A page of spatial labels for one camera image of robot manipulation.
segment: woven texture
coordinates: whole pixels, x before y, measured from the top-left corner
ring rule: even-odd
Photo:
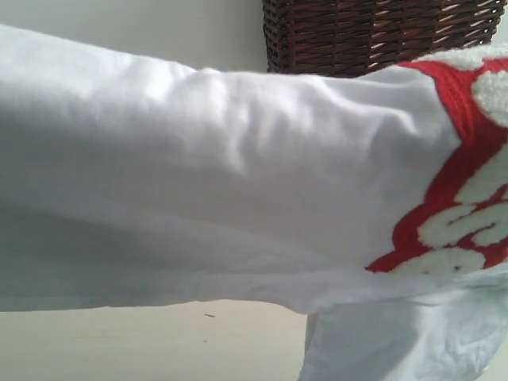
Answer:
[[[484,44],[506,0],[263,0],[268,71],[354,77]]]

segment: white fabric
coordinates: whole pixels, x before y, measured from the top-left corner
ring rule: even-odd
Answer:
[[[418,71],[195,71],[0,27],[0,123],[0,310],[328,309],[302,381],[464,381],[506,330],[505,264],[364,270],[460,143]]]

